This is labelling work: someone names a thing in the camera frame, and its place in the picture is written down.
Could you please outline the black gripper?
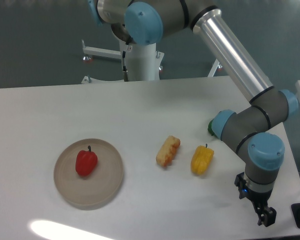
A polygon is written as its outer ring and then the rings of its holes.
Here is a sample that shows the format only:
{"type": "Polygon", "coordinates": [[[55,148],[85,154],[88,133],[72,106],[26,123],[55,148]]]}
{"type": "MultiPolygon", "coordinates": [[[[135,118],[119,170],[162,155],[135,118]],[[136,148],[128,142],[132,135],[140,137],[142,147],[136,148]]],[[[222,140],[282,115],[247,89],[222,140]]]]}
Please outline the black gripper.
{"type": "Polygon", "coordinates": [[[248,181],[244,177],[244,173],[236,176],[234,185],[239,192],[239,199],[248,199],[251,201],[254,211],[258,216],[258,225],[269,227],[276,221],[277,211],[273,207],[268,206],[268,200],[271,196],[272,190],[259,192],[248,186],[248,181]]]}

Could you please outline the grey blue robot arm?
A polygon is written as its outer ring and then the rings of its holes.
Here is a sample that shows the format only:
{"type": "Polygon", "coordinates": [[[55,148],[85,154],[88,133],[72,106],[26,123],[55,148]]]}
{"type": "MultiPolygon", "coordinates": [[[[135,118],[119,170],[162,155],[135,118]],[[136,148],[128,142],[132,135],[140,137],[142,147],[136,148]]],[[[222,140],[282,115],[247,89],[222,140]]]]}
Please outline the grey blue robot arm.
{"type": "Polygon", "coordinates": [[[123,79],[159,79],[156,45],[164,37],[190,29],[201,37],[250,103],[240,113],[223,110],[209,130],[245,162],[235,178],[239,198],[251,201],[258,224],[274,224],[276,210],[268,205],[284,160],[285,145],[270,129],[299,108],[296,96],[277,90],[252,59],[211,0],[90,0],[97,25],[110,24],[120,41],[123,79]]]}

